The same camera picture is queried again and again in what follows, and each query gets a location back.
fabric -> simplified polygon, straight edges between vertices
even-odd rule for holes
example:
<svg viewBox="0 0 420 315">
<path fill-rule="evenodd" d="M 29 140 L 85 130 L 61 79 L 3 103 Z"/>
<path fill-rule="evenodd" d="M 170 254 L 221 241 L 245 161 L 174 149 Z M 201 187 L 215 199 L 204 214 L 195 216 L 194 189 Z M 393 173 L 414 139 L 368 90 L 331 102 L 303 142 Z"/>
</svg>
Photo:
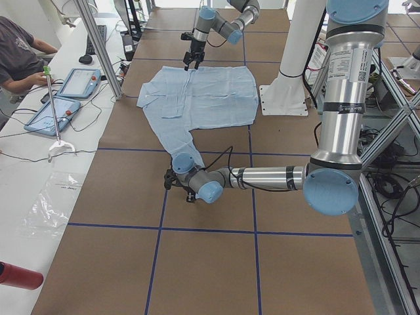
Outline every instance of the fabric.
<svg viewBox="0 0 420 315">
<path fill-rule="evenodd" d="M 0 84 L 43 71 L 44 61 L 31 50 L 33 36 L 0 16 Z"/>
<path fill-rule="evenodd" d="M 162 146 L 172 156 L 186 152 L 203 165 L 189 131 L 250 125 L 258 107 L 257 86 L 246 67 L 184 71 L 164 66 L 143 84 L 143 108 Z"/>
</svg>

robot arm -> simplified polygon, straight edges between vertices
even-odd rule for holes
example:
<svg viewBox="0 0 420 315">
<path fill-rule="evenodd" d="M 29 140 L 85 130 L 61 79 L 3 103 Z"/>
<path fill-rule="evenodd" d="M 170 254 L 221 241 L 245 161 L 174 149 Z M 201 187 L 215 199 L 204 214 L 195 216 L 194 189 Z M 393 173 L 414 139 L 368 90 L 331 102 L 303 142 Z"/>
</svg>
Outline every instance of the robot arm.
<svg viewBox="0 0 420 315">
<path fill-rule="evenodd" d="M 222 188 L 303 189 L 306 201 L 326 215 L 350 211 L 358 201 L 362 162 L 357 144 L 365 111 L 373 49 L 385 34 L 388 0 L 329 0 L 326 43 L 331 53 L 319 148 L 304 167 L 223 168 L 206 172 L 188 156 L 173 160 L 183 186 L 214 202 Z"/>
<path fill-rule="evenodd" d="M 259 16 L 260 6 L 258 0 L 228 0 L 241 15 L 232 23 L 226 21 L 212 8 L 203 6 L 199 11 L 196 27 L 192 33 L 183 33 L 181 39 L 191 41 L 190 50 L 185 53 L 185 70 L 195 61 L 195 69 L 204 60 L 204 47 L 211 29 L 222 35 L 229 43 L 236 44 L 242 38 L 243 29 L 255 23 Z"/>
</svg>

person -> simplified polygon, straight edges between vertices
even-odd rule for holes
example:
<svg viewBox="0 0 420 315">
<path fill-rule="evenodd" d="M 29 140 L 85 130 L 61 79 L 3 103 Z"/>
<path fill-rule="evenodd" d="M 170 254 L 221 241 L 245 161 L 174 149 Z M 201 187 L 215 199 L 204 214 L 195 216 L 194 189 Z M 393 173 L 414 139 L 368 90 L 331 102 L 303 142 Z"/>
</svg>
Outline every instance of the person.
<svg viewBox="0 0 420 315">
<path fill-rule="evenodd" d="M 50 44 L 35 38 L 8 18 L 0 16 L 0 87 L 21 94 L 33 85 L 45 85 L 43 66 L 47 63 L 30 49 L 56 53 Z"/>
</svg>

person's hand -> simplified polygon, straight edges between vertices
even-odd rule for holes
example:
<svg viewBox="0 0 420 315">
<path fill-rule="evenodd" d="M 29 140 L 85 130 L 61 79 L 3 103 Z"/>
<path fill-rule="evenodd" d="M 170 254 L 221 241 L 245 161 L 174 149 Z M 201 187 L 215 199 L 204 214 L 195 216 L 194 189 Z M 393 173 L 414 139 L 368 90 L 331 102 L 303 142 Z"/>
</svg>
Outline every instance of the person's hand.
<svg viewBox="0 0 420 315">
<path fill-rule="evenodd" d="M 46 85 L 47 84 L 47 78 L 45 77 L 45 74 L 43 72 L 37 72 L 37 73 L 31 74 L 29 77 L 27 77 L 27 80 L 32 85 Z"/>
</svg>

black mouse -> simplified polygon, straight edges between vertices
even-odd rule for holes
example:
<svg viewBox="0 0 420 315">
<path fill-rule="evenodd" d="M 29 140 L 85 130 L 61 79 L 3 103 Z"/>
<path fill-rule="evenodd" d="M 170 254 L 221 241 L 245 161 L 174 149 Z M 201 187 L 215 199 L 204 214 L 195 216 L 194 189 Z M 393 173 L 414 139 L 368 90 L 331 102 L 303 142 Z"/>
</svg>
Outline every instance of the black mouse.
<svg viewBox="0 0 420 315">
<path fill-rule="evenodd" d="M 79 58 L 79 62 L 81 64 L 91 64 L 92 63 L 92 56 L 86 54 L 85 56 L 82 56 Z"/>
</svg>

